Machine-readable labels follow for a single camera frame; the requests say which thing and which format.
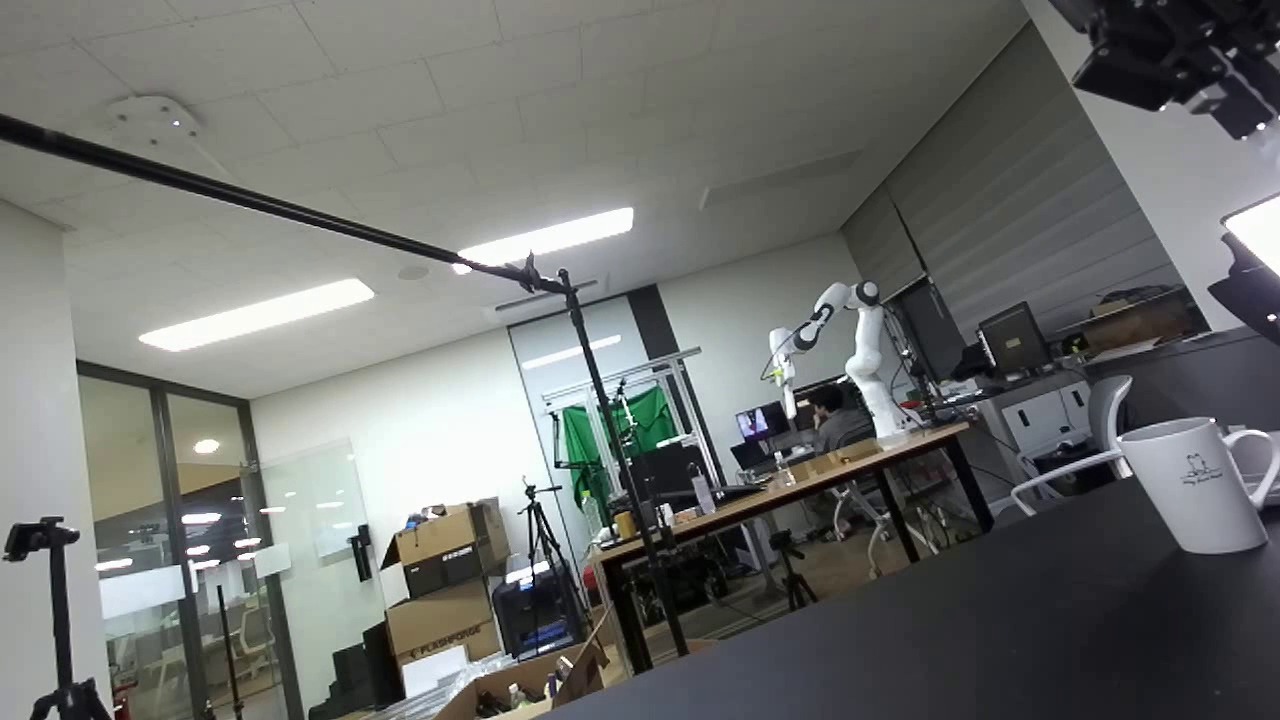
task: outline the table leg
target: table leg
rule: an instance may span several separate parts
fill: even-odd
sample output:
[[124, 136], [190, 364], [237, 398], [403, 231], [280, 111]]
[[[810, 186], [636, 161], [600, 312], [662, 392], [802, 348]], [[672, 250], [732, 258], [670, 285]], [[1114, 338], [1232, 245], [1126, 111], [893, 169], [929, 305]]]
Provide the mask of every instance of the table leg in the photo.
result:
[[908, 528], [908, 520], [905, 520], [905, 507], [895, 505], [895, 497], [893, 497], [893, 489], [890, 489], [885, 467], [875, 467], [872, 477], [875, 477], [875, 489], [879, 489], [879, 497], [885, 497], [890, 517], [893, 517], [895, 541], [905, 543], [908, 560], [919, 564], [919, 549], [915, 549], [915, 541], [914, 541], [914, 528]]
[[960, 477], [960, 489], [966, 489], [966, 497], [967, 497], [967, 507], [971, 507], [971, 517], [976, 517], [976, 524], [985, 528], [985, 531], [994, 531], [994, 507], [989, 507], [989, 502], [985, 502], [985, 489], [976, 484], [976, 477], [971, 477], [971, 467], [967, 467], [967, 457], [966, 457], [966, 449], [960, 449], [960, 441], [953, 438], [947, 445], [945, 445], [945, 452], [947, 452], [947, 462], [953, 462], [953, 467], [957, 467], [957, 477]]
[[625, 631], [625, 651], [633, 659], [633, 674], [640, 678], [654, 669], [654, 657], [645, 646], [645, 625], [633, 606], [633, 576], [625, 564], [606, 564], [606, 586], [607, 586], [607, 606], [612, 606], [617, 627]]

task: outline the white robot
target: white robot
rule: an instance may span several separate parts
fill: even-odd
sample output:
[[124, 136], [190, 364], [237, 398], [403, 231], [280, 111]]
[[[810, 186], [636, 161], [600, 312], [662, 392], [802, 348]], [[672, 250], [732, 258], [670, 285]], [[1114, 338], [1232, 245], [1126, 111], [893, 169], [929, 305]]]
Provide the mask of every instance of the white robot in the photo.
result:
[[885, 338], [885, 308], [879, 290], [872, 280], [863, 285], [832, 285], [816, 305], [814, 315], [802, 328], [774, 328], [770, 331], [770, 375], [783, 392], [783, 412], [796, 422], [796, 364], [791, 355], [820, 345], [832, 315], [856, 312], [856, 338], [854, 355], [843, 360], [843, 375], [862, 389], [875, 441], [901, 441], [908, 438], [905, 407], [893, 406], [890, 389], [879, 386], [879, 338]]

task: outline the ceiling light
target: ceiling light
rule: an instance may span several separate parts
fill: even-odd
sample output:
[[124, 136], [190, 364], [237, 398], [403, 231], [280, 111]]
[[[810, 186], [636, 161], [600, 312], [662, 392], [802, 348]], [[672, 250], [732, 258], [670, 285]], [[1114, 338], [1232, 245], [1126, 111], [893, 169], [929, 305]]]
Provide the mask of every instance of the ceiling light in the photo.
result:
[[581, 219], [570, 219], [570, 223], [547, 223], [547, 228], [535, 228], [535, 231], [474, 245], [474, 250], [461, 250], [461, 258], [476, 261], [476, 266], [522, 266], [527, 258], [554, 258], [554, 254], [563, 254], [563, 250], [578, 250], [578, 245], [600, 245], [600, 242], [612, 242], [612, 237], [627, 237], [633, 223], [636, 223], [636, 210], [612, 210], [612, 212], [581, 217]]
[[[619, 338], [600, 338], [600, 342], [592, 342], [592, 351], [606, 351], [606, 348], [617, 348], [617, 345], [619, 345]], [[533, 355], [522, 370], [535, 374], [535, 370], [563, 364], [563, 360], [578, 360], [578, 355], [586, 355], [586, 348], [562, 348], [562, 351], [547, 351], [547, 355]]]
[[224, 449], [224, 445], [214, 441], [214, 438], [204, 438], [204, 441], [191, 445], [196, 457], [214, 457], [214, 452], [219, 452], [219, 449]]
[[134, 555], [92, 564], [99, 576], [134, 569]]
[[370, 299], [371, 299], [370, 285], [335, 280], [335, 285], [274, 296], [262, 305], [196, 315], [185, 326], [170, 326], [170, 328], [145, 331], [142, 342], [163, 351], [190, 351], [190, 348], [254, 338], [265, 328], [295, 326], [295, 322], [342, 312]]
[[1280, 195], [1224, 219], [1230, 231], [1280, 277]]
[[185, 514], [190, 528], [218, 524], [218, 520], [224, 520], [224, 514]]

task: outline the green cloth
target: green cloth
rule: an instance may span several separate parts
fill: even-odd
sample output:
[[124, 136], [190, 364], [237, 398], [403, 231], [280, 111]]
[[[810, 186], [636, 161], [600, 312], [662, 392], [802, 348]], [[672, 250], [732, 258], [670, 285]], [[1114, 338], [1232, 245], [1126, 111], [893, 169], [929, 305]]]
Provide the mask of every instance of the green cloth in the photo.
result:
[[607, 471], [600, 463], [596, 434], [587, 407], [574, 406], [562, 412], [562, 438], [563, 438], [563, 467], [574, 484], [574, 505], [586, 507], [586, 502], [596, 505], [600, 524], [607, 528]]
[[672, 406], [663, 389], [648, 389], [640, 398], [617, 402], [612, 425], [627, 457], [658, 452], [658, 445], [676, 438]]

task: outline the tripod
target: tripod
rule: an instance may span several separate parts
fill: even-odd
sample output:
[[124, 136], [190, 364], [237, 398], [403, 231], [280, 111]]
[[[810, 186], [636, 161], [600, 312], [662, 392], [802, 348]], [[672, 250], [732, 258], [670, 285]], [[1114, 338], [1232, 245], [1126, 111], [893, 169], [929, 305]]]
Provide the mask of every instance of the tripod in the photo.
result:
[[791, 569], [791, 560], [804, 560], [804, 551], [796, 549], [791, 531], [778, 531], [770, 541], [778, 549], [778, 555], [783, 560], [783, 592], [788, 592], [788, 610], [804, 610], [816, 606], [814, 586]]
[[73, 681], [73, 612], [67, 612], [67, 543], [81, 531], [61, 528], [61, 517], [44, 517], [39, 524], [11, 524], [6, 541], [6, 560], [19, 564], [31, 551], [50, 549], [50, 598], [51, 598], [51, 648], [58, 648], [58, 694], [31, 703], [31, 720], [44, 720], [51, 709], [66, 720], [114, 720], [99, 703], [92, 681]]
[[586, 641], [587, 636], [587, 625], [586, 625], [586, 601], [578, 598], [578, 582], [570, 574], [570, 560], [563, 560], [563, 549], [554, 531], [554, 520], [546, 514], [546, 505], [535, 502], [541, 491], [562, 491], [562, 484], [554, 489], [535, 489], [535, 484], [526, 484], [526, 549], [527, 549], [527, 569], [535, 569], [535, 551], [546, 551], [547, 560], [547, 574], [556, 576], [562, 592], [570, 598], [570, 627], [574, 627], [574, 641]]

